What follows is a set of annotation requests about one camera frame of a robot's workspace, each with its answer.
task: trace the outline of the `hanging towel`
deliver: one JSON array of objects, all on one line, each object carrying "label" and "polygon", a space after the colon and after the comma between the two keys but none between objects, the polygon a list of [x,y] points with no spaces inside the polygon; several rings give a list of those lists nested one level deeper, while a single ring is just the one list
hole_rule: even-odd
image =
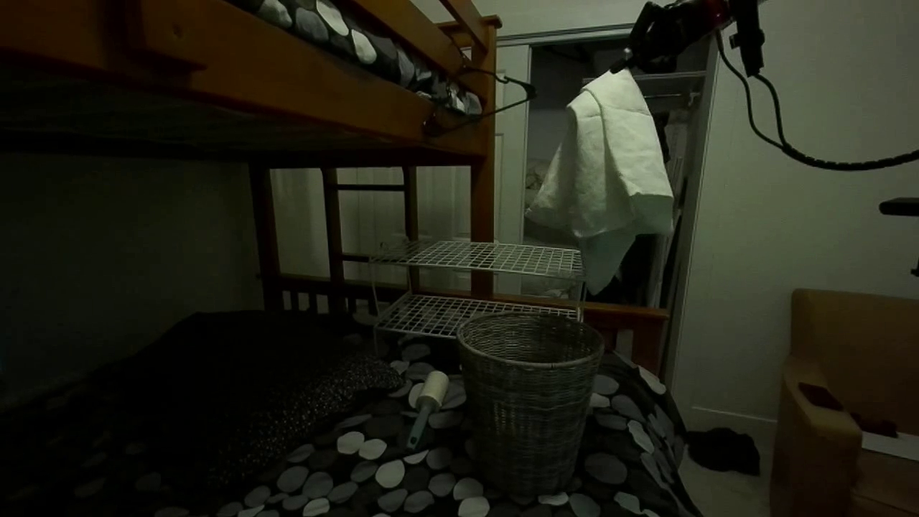
[{"label": "hanging towel", "polygon": [[605,72],[565,109],[565,136],[529,222],[580,243],[582,278],[601,294],[634,237],[672,234],[672,187],[651,109],[632,72]]}]

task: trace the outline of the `polka dot bedding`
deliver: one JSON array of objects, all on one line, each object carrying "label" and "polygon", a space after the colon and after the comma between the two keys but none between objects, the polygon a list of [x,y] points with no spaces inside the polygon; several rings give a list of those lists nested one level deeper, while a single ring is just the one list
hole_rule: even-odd
[{"label": "polka dot bedding", "polygon": [[435,79],[398,44],[361,29],[333,0],[229,0],[233,6],[257,16],[262,21],[296,34],[309,47],[342,54],[343,62],[371,70],[379,79],[401,83],[410,93],[431,97],[433,105],[460,112],[480,115],[483,105],[473,93],[463,93],[455,83]]},{"label": "polka dot bedding", "polygon": [[[112,413],[118,395],[74,386],[38,402],[51,428],[0,425],[0,448],[15,448],[32,479],[0,469],[0,514],[148,514],[148,517],[309,517],[309,514],[463,514],[463,517],[695,517],[678,465],[684,423],[658,376],[608,360],[595,376],[590,413],[578,474],[560,495],[507,500],[473,469],[466,383],[448,343],[398,343],[384,360],[401,386],[335,425],[302,436],[277,462],[220,495],[174,488],[155,469],[137,425]],[[404,448],[414,423],[410,395],[431,367],[450,388],[418,451]]]}]

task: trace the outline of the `bunk bed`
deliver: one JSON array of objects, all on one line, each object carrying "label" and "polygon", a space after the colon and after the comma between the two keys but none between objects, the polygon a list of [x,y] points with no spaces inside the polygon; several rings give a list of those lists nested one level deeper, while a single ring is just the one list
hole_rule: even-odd
[{"label": "bunk bed", "polygon": [[[155,367],[145,362],[140,370],[137,362],[107,367],[81,386],[2,416],[0,436],[5,445],[15,445],[15,451],[2,448],[0,459],[2,514],[368,514],[368,508],[379,511],[389,505],[389,511],[455,511],[463,498],[431,500],[431,495],[415,498],[418,488],[404,485],[414,495],[401,495],[404,488],[398,488],[398,500],[379,488],[387,485],[379,484],[379,477],[376,485],[361,485],[371,471],[355,471],[368,459],[358,459],[355,451],[342,456],[342,434],[364,431],[371,436],[368,428],[379,431],[376,423],[389,423],[404,413],[392,399],[404,398],[398,395],[404,383],[415,383],[418,370],[424,370],[410,362],[418,362],[431,350],[418,357],[415,346],[408,346],[410,350],[397,347],[392,367],[398,375],[379,370],[379,365],[368,365],[354,355],[354,343],[348,346],[351,336],[338,327],[329,332],[329,319],[283,316],[292,310],[315,310],[315,306],[298,309],[302,296],[328,296],[333,314],[348,314],[354,300],[371,296],[364,284],[343,278],[343,263],[364,263],[364,257],[342,251],[335,198],[348,187],[335,181],[335,166],[401,166],[404,234],[415,237],[415,166],[463,164],[471,171],[471,238],[493,238],[491,115],[497,109],[499,21],[480,18],[471,0],[441,4],[453,16],[453,24],[435,26],[408,0],[65,0],[55,6],[0,0],[0,151],[247,164],[257,231],[257,281],[267,309],[262,316],[191,316],[145,355]],[[269,191],[272,171],[277,166],[312,166],[323,178],[329,278],[296,278],[280,270]],[[487,296],[491,278],[476,277],[473,291]],[[634,360],[649,370],[661,370],[664,310],[586,306],[582,316],[605,334],[632,332]],[[315,431],[309,442],[302,442],[302,448],[257,477],[220,477],[214,484],[223,488],[219,498],[210,491],[207,498],[194,495],[191,504],[181,500],[174,485],[148,469],[160,451],[137,442],[135,431],[157,428],[163,419],[190,423],[200,413],[200,406],[219,408],[226,402],[226,395],[210,388],[204,388],[210,395],[204,399],[183,392],[200,388],[200,375],[234,383],[249,376],[269,386],[272,398],[309,392],[315,399],[315,386],[277,386],[276,376],[283,360],[287,367],[296,365],[290,355],[303,350],[303,336],[309,336],[309,347],[315,346],[312,360],[306,360],[306,365],[312,365],[309,375],[315,375],[315,383],[329,383],[322,386],[322,395],[333,402],[328,402],[306,428],[302,419],[296,419],[298,425],[283,419],[272,423],[272,431],[302,431],[302,436],[303,431]],[[190,367],[181,376],[170,370],[174,367],[174,355],[181,355],[181,365]],[[335,367],[343,367],[348,376],[342,370],[323,376],[323,360],[329,357],[335,357]],[[667,388],[644,367],[626,362],[615,367],[619,367],[608,370],[608,376],[619,380],[615,392],[628,395],[632,406],[605,406],[601,408],[605,413],[595,416],[598,425],[589,455],[595,469],[601,469],[601,474],[595,474],[601,484],[582,485],[589,495],[582,495],[580,508],[590,511],[598,505],[595,500],[605,498],[608,505],[634,511],[646,504],[646,508],[664,514],[667,508],[695,514],[687,491],[675,479],[684,428]],[[131,395],[142,399],[142,416],[131,413],[112,425],[108,412],[119,408]],[[374,399],[379,395],[389,398],[368,408],[368,398]],[[292,408],[303,413],[302,406],[312,412],[309,398],[283,406],[287,416]],[[249,392],[239,399],[263,406],[263,399]],[[348,412],[342,413],[338,406],[351,412],[358,408],[358,416],[343,419]],[[658,423],[658,456],[651,456],[658,469],[641,469],[649,456],[641,455],[641,445],[646,448],[649,442],[646,434],[634,436],[634,425],[628,434],[628,419]],[[186,451],[181,436],[191,434],[181,434],[181,428],[170,434],[178,436],[171,442],[174,451]],[[263,456],[287,445],[290,436],[287,442],[269,436],[253,451],[239,451],[234,442],[233,455],[219,451],[219,456],[253,459],[249,455]],[[448,448],[448,456],[455,456],[453,474],[468,474],[463,471],[468,459],[460,462],[463,441],[445,442],[441,448]],[[615,455],[612,448],[628,448],[622,451],[632,455],[628,462],[618,462],[615,469],[605,462],[598,465]],[[374,465],[376,459],[384,459],[384,465],[398,462],[404,484],[418,485],[427,485],[427,477],[441,471],[441,465],[435,469],[431,459],[408,462],[404,456],[401,462],[398,455],[408,451],[389,448],[374,456]],[[244,459],[220,465],[226,471],[253,469],[240,462]]]}]

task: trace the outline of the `laundry basket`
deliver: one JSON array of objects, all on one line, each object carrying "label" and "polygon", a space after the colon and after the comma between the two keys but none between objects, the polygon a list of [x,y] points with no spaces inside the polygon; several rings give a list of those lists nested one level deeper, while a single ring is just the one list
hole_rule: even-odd
[{"label": "laundry basket", "polygon": [[601,336],[563,316],[499,314],[460,327],[480,477],[514,498],[569,488]]}]

